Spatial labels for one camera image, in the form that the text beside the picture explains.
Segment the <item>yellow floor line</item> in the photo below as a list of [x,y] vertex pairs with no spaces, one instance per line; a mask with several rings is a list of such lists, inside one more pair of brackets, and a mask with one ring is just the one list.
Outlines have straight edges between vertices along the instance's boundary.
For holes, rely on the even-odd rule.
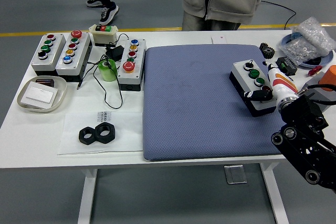
[[[287,24],[287,27],[298,24]],[[322,27],[336,27],[336,23],[321,23]],[[239,29],[283,29],[284,25],[241,25]],[[181,31],[181,27],[159,27],[159,28],[130,28],[119,29],[119,32],[127,33],[132,31]],[[19,37],[19,36],[42,36],[53,33],[70,33],[71,31],[30,31],[25,33],[0,33],[0,37]]]

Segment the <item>blue mat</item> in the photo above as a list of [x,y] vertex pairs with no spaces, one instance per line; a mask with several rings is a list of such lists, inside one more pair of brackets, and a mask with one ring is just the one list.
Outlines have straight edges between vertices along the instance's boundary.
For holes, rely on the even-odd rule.
[[279,154],[276,110],[254,118],[235,90],[233,63],[263,55],[251,45],[149,48],[145,57],[143,155],[150,161]]

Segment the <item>table leg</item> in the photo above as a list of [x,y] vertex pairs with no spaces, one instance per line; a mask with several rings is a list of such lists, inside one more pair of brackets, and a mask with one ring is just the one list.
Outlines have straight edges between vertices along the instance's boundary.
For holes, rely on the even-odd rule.
[[93,197],[95,195],[96,178],[98,169],[82,170],[85,174],[82,201],[80,203],[78,224],[89,224],[92,211]]
[[279,163],[260,163],[261,171],[263,173],[269,199],[271,201],[275,221],[277,224],[289,224],[285,207],[283,206],[281,195],[277,182],[274,177],[273,169]]

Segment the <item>hex nut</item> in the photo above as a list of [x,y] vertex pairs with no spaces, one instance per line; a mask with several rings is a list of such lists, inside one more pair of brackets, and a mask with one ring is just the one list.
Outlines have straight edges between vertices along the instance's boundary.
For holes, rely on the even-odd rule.
[[[107,135],[101,135],[103,131],[109,131],[109,133]],[[114,125],[107,122],[103,122],[97,125],[96,128],[94,128],[94,137],[96,141],[102,144],[110,143],[116,137],[116,130],[114,129]]]
[[95,139],[95,130],[91,127],[86,127],[79,131],[78,139],[81,143],[89,145],[92,144]]

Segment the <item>green container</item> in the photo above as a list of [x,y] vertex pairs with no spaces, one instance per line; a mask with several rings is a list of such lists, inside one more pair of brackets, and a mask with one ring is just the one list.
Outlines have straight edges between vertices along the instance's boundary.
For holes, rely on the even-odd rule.
[[117,79],[117,68],[114,60],[109,59],[109,62],[106,60],[101,61],[98,64],[98,69],[104,81],[115,81]]

